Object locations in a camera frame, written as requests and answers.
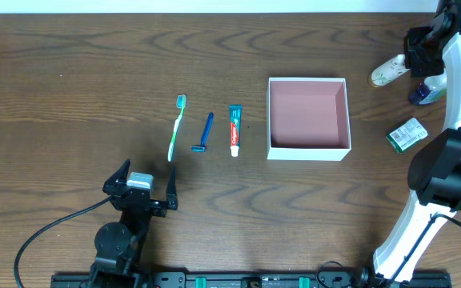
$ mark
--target white box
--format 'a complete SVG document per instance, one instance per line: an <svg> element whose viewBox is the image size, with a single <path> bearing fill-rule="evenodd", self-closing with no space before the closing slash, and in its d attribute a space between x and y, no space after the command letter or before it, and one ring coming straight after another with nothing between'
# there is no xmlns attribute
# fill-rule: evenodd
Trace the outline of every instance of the white box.
<svg viewBox="0 0 461 288"><path fill-rule="evenodd" d="M344 78L270 78L269 160L341 161L351 150Z"/></svg>

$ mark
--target toothbrush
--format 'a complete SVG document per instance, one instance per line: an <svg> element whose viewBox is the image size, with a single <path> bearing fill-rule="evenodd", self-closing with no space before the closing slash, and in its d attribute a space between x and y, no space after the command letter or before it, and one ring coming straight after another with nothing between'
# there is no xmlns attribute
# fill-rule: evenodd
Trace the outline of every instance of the toothbrush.
<svg viewBox="0 0 461 288"><path fill-rule="evenodd" d="M181 110L181 114L179 114L179 117L175 119L174 133L172 134L172 141L170 141L170 147L168 147L168 162L172 162L172 156L174 154L175 135L177 135L177 129L179 128L179 123L181 122L185 107L186 107L186 95L182 94L182 95L177 96L177 108Z"/></svg>

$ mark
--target white wall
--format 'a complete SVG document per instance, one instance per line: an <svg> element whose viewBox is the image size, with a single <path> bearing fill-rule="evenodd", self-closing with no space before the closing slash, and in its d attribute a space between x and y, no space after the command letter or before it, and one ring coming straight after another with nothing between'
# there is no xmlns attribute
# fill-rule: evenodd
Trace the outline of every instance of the white wall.
<svg viewBox="0 0 461 288"><path fill-rule="evenodd" d="M439 0L0 0L0 13L435 12Z"/></svg>

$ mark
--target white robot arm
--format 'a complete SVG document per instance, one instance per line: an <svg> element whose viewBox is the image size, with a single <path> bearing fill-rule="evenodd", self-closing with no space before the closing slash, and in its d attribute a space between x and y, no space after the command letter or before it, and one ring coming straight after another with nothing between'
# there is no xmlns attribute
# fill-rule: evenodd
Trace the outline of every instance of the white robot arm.
<svg viewBox="0 0 461 288"><path fill-rule="evenodd" d="M424 234L431 217L444 214L452 218L461 210L461 183L453 179L461 174L458 172L461 168L457 168L461 167L461 160L458 156L451 159L445 155L450 151L459 154L458 150L461 150L452 150L451 146L459 141L447 133L448 128L461 127L461 2L441 0L431 27L410 30L405 39L405 57L412 76L441 74L446 67L447 106L444 132L440 139L434 140L414 157L408 176L412 189L408 202L391 234L373 255L375 274L396 282L411 280L417 261L447 221L445 218L436 219ZM434 162L425 165L423 160ZM446 172L436 171L439 166L449 165L452 167Z"/></svg>

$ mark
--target bottle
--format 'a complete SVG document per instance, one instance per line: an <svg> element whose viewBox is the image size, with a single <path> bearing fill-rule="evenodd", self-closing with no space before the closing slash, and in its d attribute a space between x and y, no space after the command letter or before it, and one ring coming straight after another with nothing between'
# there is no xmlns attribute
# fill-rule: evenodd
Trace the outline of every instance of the bottle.
<svg viewBox="0 0 461 288"><path fill-rule="evenodd" d="M439 100L447 91L446 70L437 76L430 76L419 84L419 87L410 94L408 101L417 106L432 104Z"/></svg>
<svg viewBox="0 0 461 288"><path fill-rule="evenodd" d="M385 86L409 70L405 67L405 55L400 54L376 68L367 80L373 87Z"/></svg>

